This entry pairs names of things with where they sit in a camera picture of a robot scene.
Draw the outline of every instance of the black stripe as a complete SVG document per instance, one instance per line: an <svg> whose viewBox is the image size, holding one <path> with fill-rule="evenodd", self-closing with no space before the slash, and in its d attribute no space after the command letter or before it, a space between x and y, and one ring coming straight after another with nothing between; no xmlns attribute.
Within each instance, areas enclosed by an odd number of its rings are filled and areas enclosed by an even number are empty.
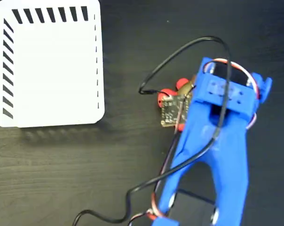
<svg viewBox="0 0 284 226"><path fill-rule="evenodd" d="M3 91L10 94L12 97L14 96L14 94L5 85L3 85Z"/></svg>
<svg viewBox="0 0 284 226"><path fill-rule="evenodd" d="M37 12L37 15L39 17L40 22L44 23L45 20L44 20L42 9L41 8L36 8L35 11Z"/></svg>
<svg viewBox="0 0 284 226"><path fill-rule="evenodd" d="M3 41L3 46L5 46L11 53L14 53L12 48L5 41Z"/></svg>
<svg viewBox="0 0 284 226"><path fill-rule="evenodd" d="M10 85L14 85L14 83L12 82L12 80L10 80L9 79L9 77L7 77L4 73L3 73L3 79L5 80L5 81L7 81Z"/></svg>
<svg viewBox="0 0 284 226"><path fill-rule="evenodd" d="M13 9L12 12L14 13L16 20L19 22L19 24L22 24L23 22L22 22L20 14L19 14L19 11L17 9Z"/></svg>
<svg viewBox="0 0 284 226"><path fill-rule="evenodd" d="M3 102L8 106L14 107L14 105L9 100L7 100L6 97L3 97Z"/></svg>
<svg viewBox="0 0 284 226"><path fill-rule="evenodd" d="M9 73L11 73L12 75L14 74L14 72L6 65L6 63L3 62L3 68L6 69Z"/></svg>
<svg viewBox="0 0 284 226"><path fill-rule="evenodd" d="M4 24L11 30L12 33L14 33L14 29L9 25L9 23L4 19Z"/></svg>
<svg viewBox="0 0 284 226"><path fill-rule="evenodd" d="M77 21L76 8L75 8L75 7L70 7L70 11L71 11L73 20L74 20L74 21Z"/></svg>
<svg viewBox="0 0 284 226"><path fill-rule="evenodd" d="M4 35L12 42L14 43L14 40L10 37L10 35L7 33L7 31L4 30Z"/></svg>
<svg viewBox="0 0 284 226"><path fill-rule="evenodd" d="M8 110L6 110L5 108L3 108L3 114L8 116L9 118L13 119L13 115L11 113L8 112Z"/></svg>
<svg viewBox="0 0 284 226"><path fill-rule="evenodd" d="M88 13L87 13L87 7L86 6L82 6L81 7L81 11L82 11L82 15L84 16L84 20L88 21L89 17L88 17Z"/></svg>
<svg viewBox="0 0 284 226"><path fill-rule="evenodd" d="M54 16L53 9L52 8L47 8L47 11L48 11L48 14L49 14L51 22L55 23L55 16Z"/></svg>
<svg viewBox="0 0 284 226"><path fill-rule="evenodd" d="M26 14L26 16L27 16L27 19L28 19L29 23L33 24L33 18L32 18L32 16L31 16L30 9L25 8L25 9L24 9L24 12L25 12L25 14Z"/></svg>
<svg viewBox="0 0 284 226"><path fill-rule="evenodd" d="M3 56L12 64L14 64L14 61L6 54L6 52L3 51Z"/></svg>
<svg viewBox="0 0 284 226"><path fill-rule="evenodd" d="M62 17L62 21L63 22L67 22L67 18L66 18L66 12L65 12L65 8L64 7L59 7L58 11Z"/></svg>

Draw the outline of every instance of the circuit board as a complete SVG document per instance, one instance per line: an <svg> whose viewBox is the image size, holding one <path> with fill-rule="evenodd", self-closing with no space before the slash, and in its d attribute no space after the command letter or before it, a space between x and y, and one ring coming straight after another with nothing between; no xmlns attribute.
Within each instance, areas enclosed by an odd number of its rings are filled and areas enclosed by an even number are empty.
<svg viewBox="0 0 284 226"><path fill-rule="evenodd" d="M191 95L189 95L186 100L184 95L163 98L161 108L161 125L163 127L175 126L181 107L183 107L183 110L179 124L185 124L190 103Z"/></svg>

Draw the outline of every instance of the dark wooden table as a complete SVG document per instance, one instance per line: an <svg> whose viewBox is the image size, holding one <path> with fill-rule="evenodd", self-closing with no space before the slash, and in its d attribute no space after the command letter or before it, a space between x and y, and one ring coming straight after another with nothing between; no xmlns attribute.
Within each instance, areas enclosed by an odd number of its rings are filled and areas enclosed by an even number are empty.
<svg viewBox="0 0 284 226"><path fill-rule="evenodd" d="M138 84L180 45L208 34L230 45L234 61L274 79L248 132L242 225L284 226L284 0L102 0L101 8L106 114L96 125L0 128L0 226L70 226L84 208L123 215L126 190L157 175L173 133L160 126L156 97L138 95ZM173 87L205 56L224 53L199 45L150 86ZM214 197L205 165L181 186ZM134 212L150 206L150 189L133 197ZM89 216L79 224L95 225L109 224Z"/></svg>

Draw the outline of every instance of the blue robotic arm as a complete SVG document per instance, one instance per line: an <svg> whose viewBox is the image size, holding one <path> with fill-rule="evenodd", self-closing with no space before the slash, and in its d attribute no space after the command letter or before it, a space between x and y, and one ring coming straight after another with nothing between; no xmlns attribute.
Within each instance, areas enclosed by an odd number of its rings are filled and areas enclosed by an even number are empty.
<svg viewBox="0 0 284 226"><path fill-rule="evenodd" d="M186 161L202 149L212 137L216 128L213 107L221 106L225 80L203 71L212 59L204 58L197 74L193 99L189 107L185 129L178 143L171 168ZM216 226L239 226L243 214L248 187L248 166L246 151L246 126L263 103L270 91L272 80L263 82L259 74L252 76L260 89L258 99L252 86L230 83L227 115L221 133L214 145L198 161L211 167L216 190L215 206L218 212ZM165 184L159 208L163 213L169 210L169 202L176 194L183 174L192 166L172 174ZM178 222L158 218L153 226L177 226Z"/></svg>

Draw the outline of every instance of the red component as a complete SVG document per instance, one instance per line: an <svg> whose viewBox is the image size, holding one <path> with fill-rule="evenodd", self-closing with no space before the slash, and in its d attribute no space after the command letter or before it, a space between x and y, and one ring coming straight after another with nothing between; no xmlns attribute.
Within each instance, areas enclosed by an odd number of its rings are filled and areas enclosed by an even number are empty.
<svg viewBox="0 0 284 226"><path fill-rule="evenodd" d="M176 83L176 88L179 90L181 87L183 87L183 85L185 85L186 83L188 83L189 80L186 79L186 78L182 78L182 79L179 79Z"/></svg>
<svg viewBox="0 0 284 226"><path fill-rule="evenodd" d="M178 131L183 132L184 127L185 127L185 124L180 124L179 127L178 127Z"/></svg>
<svg viewBox="0 0 284 226"><path fill-rule="evenodd" d="M162 107L162 99L163 97L167 97L165 93L167 93L170 96L176 96L176 92L171 89L162 89L161 92L164 93L158 93L158 105L159 107Z"/></svg>

